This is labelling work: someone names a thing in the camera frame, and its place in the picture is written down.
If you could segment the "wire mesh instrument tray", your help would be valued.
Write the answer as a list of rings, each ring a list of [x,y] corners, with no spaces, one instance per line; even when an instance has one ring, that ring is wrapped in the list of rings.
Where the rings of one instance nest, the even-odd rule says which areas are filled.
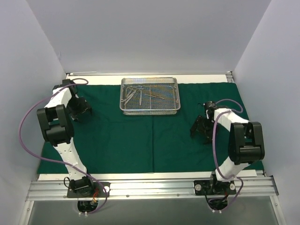
[[[124,100],[130,86],[137,86],[137,95],[126,105]],[[139,106],[139,87],[143,86],[142,105]],[[163,97],[149,97],[151,94]],[[123,78],[120,86],[120,109],[124,115],[172,115],[180,109],[179,87],[174,77]]]

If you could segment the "green surgical drape cloth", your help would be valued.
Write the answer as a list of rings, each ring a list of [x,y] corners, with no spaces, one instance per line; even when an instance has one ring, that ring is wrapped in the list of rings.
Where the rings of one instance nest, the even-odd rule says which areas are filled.
[[[234,83],[180,84],[180,110],[175,115],[128,116],[119,107],[120,86],[89,85],[79,95],[92,106],[75,122],[74,143],[90,173],[205,172],[215,168],[212,147],[204,137],[190,136],[201,103],[232,99],[243,104]],[[229,132],[219,127],[216,153],[221,164],[228,156]]]

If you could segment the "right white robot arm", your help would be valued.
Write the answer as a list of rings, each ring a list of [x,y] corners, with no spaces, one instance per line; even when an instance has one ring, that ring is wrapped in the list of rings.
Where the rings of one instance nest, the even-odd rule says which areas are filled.
[[[205,144],[212,144],[216,169],[214,178],[208,182],[208,188],[217,194],[225,188],[225,182],[234,180],[243,169],[264,159],[263,129],[261,123],[239,116],[243,107],[235,100],[208,101],[202,106],[205,115],[197,116],[190,128],[190,135],[199,132],[205,137]],[[219,126],[229,131],[228,157],[221,165],[218,164],[216,153]]]

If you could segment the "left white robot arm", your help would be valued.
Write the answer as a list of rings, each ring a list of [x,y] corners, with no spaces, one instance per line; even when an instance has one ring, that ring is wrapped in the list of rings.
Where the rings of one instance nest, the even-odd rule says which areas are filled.
[[[43,138],[59,153],[68,171],[68,188],[74,193],[90,196],[95,185],[87,176],[87,168],[75,148],[72,122],[78,121],[78,116],[86,112],[92,113],[92,107],[84,97],[77,95],[78,89],[73,80],[63,80],[62,84],[54,86],[52,92],[49,102],[37,110]]]

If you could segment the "steel forceps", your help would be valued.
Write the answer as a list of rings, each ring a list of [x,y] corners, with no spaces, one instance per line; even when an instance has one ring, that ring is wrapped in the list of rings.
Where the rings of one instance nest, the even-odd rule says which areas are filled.
[[[140,86],[140,87],[139,87],[139,93],[140,93],[140,97],[139,97],[139,106],[142,105],[143,90],[144,90],[143,86]]]

